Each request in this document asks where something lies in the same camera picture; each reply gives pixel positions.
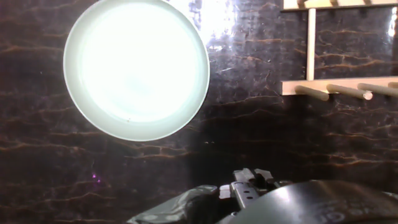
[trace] white plate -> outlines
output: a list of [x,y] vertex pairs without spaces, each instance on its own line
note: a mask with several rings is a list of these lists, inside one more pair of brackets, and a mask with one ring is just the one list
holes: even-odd
[[70,96],[100,130],[132,141],[183,128],[205,99],[210,67],[196,27],[162,0],[102,0],[65,46]]

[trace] marble surface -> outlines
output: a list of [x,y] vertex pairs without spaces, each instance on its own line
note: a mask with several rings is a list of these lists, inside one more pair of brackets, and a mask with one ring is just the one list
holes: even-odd
[[[0,1],[0,222],[121,223],[243,167],[398,193],[398,100],[280,96],[305,78],[306,12],[280,0],[170,0],[211,62],[208,96],[182,130],[128,142],[94,128],[65,87],[68,31],[95,0]],[[316,78],[396,75],[396,7],[320,11]]]

